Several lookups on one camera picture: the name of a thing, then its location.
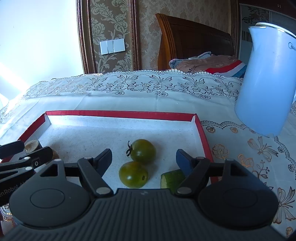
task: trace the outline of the light switch panel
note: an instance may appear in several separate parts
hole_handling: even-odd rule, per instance
[[[114,39],[113,40],[113,50],[114,53],[125,51],[126,47],[124,44],[124,39]]]
[[[101,55],[108,53],[107,41],[100,42]]]
[[[113,40],[107,40],[108,53],[114,53]]]

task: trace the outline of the pillow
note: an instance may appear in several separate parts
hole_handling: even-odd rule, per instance
[[[211,56],[211,52],[205,52],[205,53],[203,53],[203,54],[201,54],[201,55],[198,55],[197,57],[194,56],[194,57],[190,57],[190,58],[188,58],[188,59],[202,59],[202,58],[208,58],[208,57],[210,57],[210,56]],[[174,59],[172,59],[172,60],[168,63],[168,65],[170,66],[171,69],[175,69],[176,66],[177,66],[179,63],[181,63],[182,61],[184,61],[184,60],[186,60],[186,59],[178,59],[178,58],[174,58]]]
[[[234,56],[212,55],[205,59],[183,60],[175,68],[188,73],[206,71],[211,74],[243,78],[247,66]]]

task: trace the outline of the wooden headboard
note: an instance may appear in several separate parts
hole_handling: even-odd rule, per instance
[[[234,55],[230,34],[201,23],[157,13],[162,32],[158,70],[170,69],[171,59],[186,59],[211,51],[215,55]]]

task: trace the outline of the lace tablecloth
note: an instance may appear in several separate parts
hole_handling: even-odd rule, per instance
[[[0,111],[0,145],[15,141],[48,110],[130,110],[197,113],[214,161],[233,158],[279,200],[273,227],[296,229],[296,108],[281,134],[265,137],[234,113],[242,79],[176,70],[90,74],[40,82]]]

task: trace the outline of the white tray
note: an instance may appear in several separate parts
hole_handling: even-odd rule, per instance
[[[39,139],[43,147],[50,146],[65,163],[76,162],[82,157],[96,157],[106,148],[111,149],[112,164],[103,179],[114,192],[117,188],[126,188],[119,179],[118,171],[124,163],[132,161],[126,156],[128,141],[131,144],[136,139],[147,139],[157,150],[156,160],[146,166],[149,180],[143,188],[160,188],[161,174],[179,169],[176,163],[178,149],[183,149],[192,157],[205,156],[212,160],[196,114],[49,111],[38,118],[20,139],[24,142]],[[13,156],[11,161],[24,154]],[[69,180],[80,184],[79,179]]]

